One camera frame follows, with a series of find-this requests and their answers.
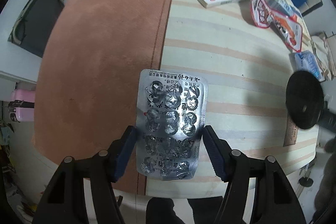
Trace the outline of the silver pill blister pack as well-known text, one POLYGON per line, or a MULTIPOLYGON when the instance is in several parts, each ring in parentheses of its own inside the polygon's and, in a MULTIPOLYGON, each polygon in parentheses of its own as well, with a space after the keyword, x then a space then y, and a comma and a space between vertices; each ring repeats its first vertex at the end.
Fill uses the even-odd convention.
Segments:
POLYGON ((166 181, 193 178, 208 90, 201 76, 153 69, 140 73, 135 123, 139 173, 166 181))

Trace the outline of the black trousers legs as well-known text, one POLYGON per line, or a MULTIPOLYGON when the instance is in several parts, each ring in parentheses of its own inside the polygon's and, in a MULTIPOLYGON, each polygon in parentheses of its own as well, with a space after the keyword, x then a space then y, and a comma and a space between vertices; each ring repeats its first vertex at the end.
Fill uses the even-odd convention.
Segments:
POLYGON ((171 199, 153 197, 147 202, 146 223, 214 223, 223 197, 171 199))

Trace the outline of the pink suitcase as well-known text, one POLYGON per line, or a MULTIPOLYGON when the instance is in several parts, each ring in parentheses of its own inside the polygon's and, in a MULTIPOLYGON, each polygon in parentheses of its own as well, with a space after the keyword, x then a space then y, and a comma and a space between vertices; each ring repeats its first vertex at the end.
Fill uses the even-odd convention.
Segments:
POLYGON ((8 104, 9 116, 13 122, 33 122, 35 91, 16 89, 8 104))

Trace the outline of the black round disc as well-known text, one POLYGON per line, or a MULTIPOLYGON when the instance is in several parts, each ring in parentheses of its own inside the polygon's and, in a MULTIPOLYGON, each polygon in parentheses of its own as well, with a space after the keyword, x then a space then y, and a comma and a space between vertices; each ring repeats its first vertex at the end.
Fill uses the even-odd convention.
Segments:
POLYGON ((308 71, 294 72, 286 86, 286 108, 295 125, 307 130, 318 123, 324 106, 319 80, 308 71))

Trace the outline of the striped cream tablecloth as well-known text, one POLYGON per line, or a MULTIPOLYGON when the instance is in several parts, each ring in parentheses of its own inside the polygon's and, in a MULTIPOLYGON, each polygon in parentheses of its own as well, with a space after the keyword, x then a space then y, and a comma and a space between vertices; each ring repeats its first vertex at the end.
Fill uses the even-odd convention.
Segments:
POLYGON ((290 174, 314 159, 318 128, 284 145, 290 51, 275 30, 254 25, 249 5, 206 9, 197 0, 172 0, 161 69, 204 77, 206 123, 218 137, 249 157, 274 156, 290 174))

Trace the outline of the blue white tissue packet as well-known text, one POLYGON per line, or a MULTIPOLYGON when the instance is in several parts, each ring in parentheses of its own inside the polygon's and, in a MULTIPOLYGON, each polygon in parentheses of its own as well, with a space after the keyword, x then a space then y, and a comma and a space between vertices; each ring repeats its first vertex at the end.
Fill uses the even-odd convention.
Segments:
POLYGON ((290 53, 289 59, 294 71, 307 71, 313 74, 320 82, 324 80, 315 55, 310 51, 290 53))

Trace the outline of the orange red snack wrapper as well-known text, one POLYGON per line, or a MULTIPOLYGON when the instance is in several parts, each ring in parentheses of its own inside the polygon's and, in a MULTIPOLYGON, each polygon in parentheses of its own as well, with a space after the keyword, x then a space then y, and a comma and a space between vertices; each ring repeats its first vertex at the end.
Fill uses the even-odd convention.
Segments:
POLYGON ((283 37, 284 43, 295 52, 302 50, 302 26, 290 17, 272 10, 272 23, 283 37))

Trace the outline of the brown suede table cover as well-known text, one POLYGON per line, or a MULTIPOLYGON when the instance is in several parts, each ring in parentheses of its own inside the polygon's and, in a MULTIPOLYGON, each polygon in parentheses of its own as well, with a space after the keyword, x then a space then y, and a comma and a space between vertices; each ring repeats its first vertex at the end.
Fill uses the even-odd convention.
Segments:
POLYGON ((47 42, 35 97, 35 148, 85 159, 136 118, 139 74, 158 69, 171 0, 68 0, 47 42))

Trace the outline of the red white snack wrapper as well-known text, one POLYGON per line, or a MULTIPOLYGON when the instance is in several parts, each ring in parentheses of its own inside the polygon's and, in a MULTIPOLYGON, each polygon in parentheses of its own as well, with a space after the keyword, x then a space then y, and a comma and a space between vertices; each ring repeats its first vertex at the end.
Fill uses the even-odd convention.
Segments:
POLYGON ((269 28, 272 23, 270 8, 265 0, 251 0, 251 16, 259 28, 269 28))

